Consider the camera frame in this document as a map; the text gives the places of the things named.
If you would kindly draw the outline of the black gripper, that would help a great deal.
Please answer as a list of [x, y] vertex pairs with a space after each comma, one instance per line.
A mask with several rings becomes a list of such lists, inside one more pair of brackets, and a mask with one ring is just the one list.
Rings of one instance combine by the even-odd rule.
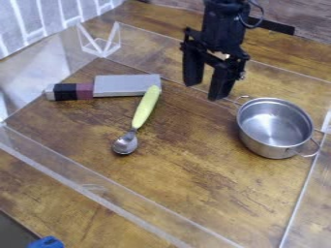
[[203, 80], [204, 65], [215, 68], [208, 99], [216, 101], [228, 96], [235, 81], [244, 74], [248, 53], [240, 45], [248, 25], [251, 6], [248, 0], [204, 0], [202, 30], [184, 30], [180, 50], [186, 86]]

